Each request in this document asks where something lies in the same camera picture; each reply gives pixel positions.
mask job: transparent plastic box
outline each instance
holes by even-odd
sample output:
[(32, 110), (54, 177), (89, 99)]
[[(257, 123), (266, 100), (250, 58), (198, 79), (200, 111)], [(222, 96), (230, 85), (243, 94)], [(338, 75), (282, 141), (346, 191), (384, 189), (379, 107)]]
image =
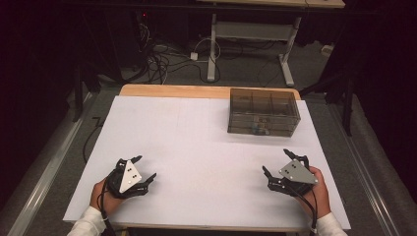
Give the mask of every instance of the transparent plastic box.
[(291, 137), (300, 122), (293, 92), (232, 88), (227, 132)]

